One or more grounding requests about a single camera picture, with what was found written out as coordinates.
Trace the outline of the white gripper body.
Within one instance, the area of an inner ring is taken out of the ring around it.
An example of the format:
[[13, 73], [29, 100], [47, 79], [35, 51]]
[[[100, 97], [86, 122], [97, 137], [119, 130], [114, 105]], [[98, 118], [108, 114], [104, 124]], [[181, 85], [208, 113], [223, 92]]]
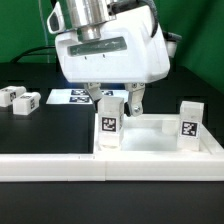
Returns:
[[167, 76], [169, 56], [147, 6], [119, 13], [100, 26], [101, 38], [82, 43], [74, 32], [55, 39], [62, 72], [71, 83], [150, 83]]

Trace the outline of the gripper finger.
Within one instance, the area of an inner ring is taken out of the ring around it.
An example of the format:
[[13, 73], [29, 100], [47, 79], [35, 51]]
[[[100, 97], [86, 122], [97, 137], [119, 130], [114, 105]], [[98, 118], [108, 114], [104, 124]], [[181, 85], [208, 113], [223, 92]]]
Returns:
[[100, 83], [85, 83], [84, 88], [88, 92], [90, 98], [93, 101], [98, 101], [103, 97], [101, 92], [101, 84]]
[[143, 113], [142, 99], [145, 92], [144, 83], [126, 83], [125, 90], [128, 92], [128, 101], [125, 103], [125, 114], [139, 116]]

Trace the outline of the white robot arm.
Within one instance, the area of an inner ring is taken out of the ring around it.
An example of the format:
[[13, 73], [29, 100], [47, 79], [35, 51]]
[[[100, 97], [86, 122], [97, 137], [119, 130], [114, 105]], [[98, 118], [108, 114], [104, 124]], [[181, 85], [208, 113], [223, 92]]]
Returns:
[[65, 78], [82, 83], [92, 100], [102, 83], [122, 83], [129, 92], [125, 112], [143, 113], [145, 85], [167, 76], [169, 53], [152, 0], [65, 0], [55, 47]]

